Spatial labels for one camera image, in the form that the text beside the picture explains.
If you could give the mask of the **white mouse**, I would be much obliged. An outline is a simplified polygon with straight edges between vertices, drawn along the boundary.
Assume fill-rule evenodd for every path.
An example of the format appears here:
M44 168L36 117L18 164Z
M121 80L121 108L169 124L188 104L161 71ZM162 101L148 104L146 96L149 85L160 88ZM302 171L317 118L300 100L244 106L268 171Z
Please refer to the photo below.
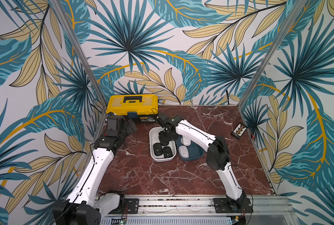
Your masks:
M182 136L181 143L184 146L190 146L191 145L191 140L189 138L185 137L185 136Z
M189 158L189 151L187 149L186 146L182 145L178 148L178 151L179 151L179 155L182 157L182 158Z

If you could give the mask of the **black mouse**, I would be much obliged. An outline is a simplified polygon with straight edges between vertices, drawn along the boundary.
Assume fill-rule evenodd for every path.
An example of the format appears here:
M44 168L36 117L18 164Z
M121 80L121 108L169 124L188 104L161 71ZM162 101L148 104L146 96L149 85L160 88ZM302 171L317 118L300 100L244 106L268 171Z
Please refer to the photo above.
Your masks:
M164 158L171 158L173 156L172 149L169 146L163 148Z
M168 146L168 145L169 145L169 142L168 142L168 141L165 141L165 142L160 141L160 143L161 143L162 146Z
M159 142L153 144L153 153L156 157L163 155L163 148Z

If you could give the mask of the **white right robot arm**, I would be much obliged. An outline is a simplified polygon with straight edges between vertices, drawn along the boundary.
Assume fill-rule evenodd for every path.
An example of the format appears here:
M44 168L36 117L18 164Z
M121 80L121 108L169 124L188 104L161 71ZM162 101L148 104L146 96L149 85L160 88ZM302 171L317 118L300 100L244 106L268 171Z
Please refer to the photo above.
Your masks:
M238 207L248 202L244 190L234 175L228 145L224 137L206 133L179 116L170 118L160 113L156 116L156 121L163 128L158 134L161 144L175 141L179 136L196 143L207 153L207 165L219 175L225 187L227 200Z

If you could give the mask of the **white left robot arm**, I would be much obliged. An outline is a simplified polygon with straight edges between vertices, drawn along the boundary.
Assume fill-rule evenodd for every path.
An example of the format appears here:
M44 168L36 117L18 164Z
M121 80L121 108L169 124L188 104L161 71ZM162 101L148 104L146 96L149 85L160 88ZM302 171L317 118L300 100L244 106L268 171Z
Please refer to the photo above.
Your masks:
M103 217L120 206L121 194L111 192L100 200L96 200L96 194L118 149L137 128L132 120L113 113L109 113L106 123L92 145L92 157L79 182L66 200L53 206L53 225L99 225Z

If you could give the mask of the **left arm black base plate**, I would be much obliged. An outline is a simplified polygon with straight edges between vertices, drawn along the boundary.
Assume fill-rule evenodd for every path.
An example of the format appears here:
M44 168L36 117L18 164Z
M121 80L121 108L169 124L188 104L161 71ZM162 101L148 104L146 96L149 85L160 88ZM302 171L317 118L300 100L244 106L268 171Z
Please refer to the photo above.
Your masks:
M119 206L111 210L108 214L137 214L139 210L138 198L127 198L120 200Z

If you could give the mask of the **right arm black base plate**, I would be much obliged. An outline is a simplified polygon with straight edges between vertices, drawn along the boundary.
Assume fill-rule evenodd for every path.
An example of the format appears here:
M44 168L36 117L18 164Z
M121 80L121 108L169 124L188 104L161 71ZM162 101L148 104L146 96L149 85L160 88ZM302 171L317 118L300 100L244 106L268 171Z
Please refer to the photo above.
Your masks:
M245 199L241 205L227 198L214 198L212 200L212 206L216 213L244 214L254 212L252 202L249 198Z

